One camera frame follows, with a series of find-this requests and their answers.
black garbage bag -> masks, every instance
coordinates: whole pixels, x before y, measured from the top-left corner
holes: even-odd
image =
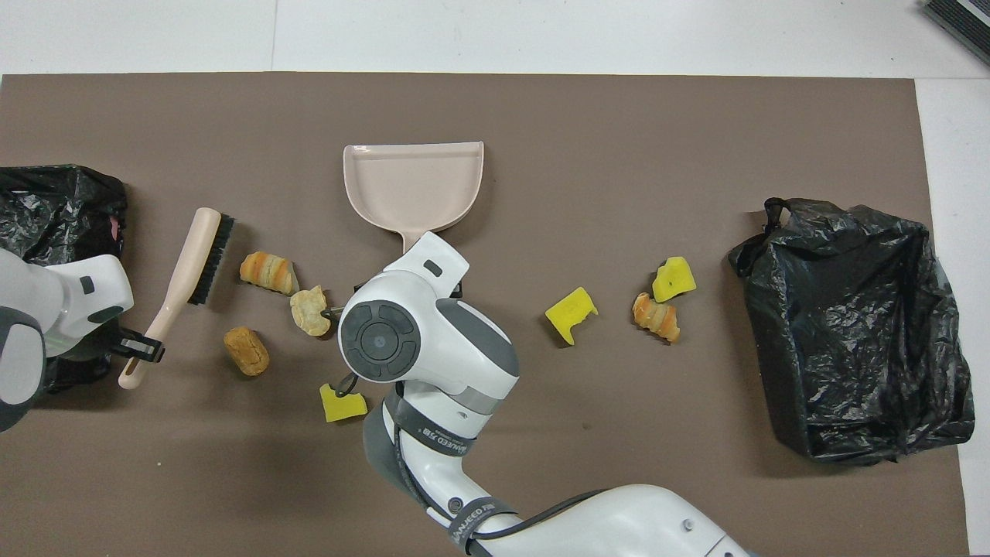
[[[121,181],[92,168],[0,168],[0,248],[29,263],[120,257],[126,212]],[[109,356],[84,362],[49,358],[46,389],[92,383],[109,371]]]
[[[765,209],[763,233],[729,263],[777,438],[860,466],[969,440],[958,310],[928,229],[862,205],[770,198]]]

wooden brush handle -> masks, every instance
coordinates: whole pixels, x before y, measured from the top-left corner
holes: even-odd
[[[172,327],[179,312],[196,289],[196,283],[203,273],[203,267],[213,247],[213,239],[217,236],[221,214],[209,207],[200,207],[192,219],[189,233],[175,262],[172,278],[168,281],[168,291],[161,309],[154,317],[145,336],[154,340],[165,340],[165,335]],[[124,366],[117,383],[124,389],[135,389],[145,378],[148,362],[132,358]]]

brown mat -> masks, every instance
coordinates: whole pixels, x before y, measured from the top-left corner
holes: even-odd
[[[157,311],[196,207],[240,224],[209,303],[185,310],[144,385],[46,397],[0,435],[0,553],[455,555],[366,465],[360,421],[324,423],[318,387],[345,374],[336,339],[301,333],[237,265],[291,258],[343,304],[400,252],[347,203],[344,146],[470,140],[486,145],[482,190],[442,236],[523,371],[465,461],[481,486],[528,516],[657,484],[765,556],[966,552],[954,448],[847,469],[774,440],[725,263],[771,195],[930,223],[911,81],[260,73],[4,77],[0,165],[79,163],[130,185],[126,324]],[[672,255],[699,289],[669,347],[630,307]],[[543,312],[578,285],[601,315],[561,349]],[[222,345],[238,325],[272,356],[256,380]]]

pink dustpan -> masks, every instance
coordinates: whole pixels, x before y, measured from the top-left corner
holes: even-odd
[[[344,187],[357,214],[399,233],[405,253],[462,219],[481,187],[484,144],[348,145]]]

white table surface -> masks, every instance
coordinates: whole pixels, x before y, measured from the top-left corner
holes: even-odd
[[[936,247],[983,419],[990,66],[918,2],[0,0],[0,74],[268,70],[915,78]],[[959,460],[970,552],[990,554],[982,421]]]

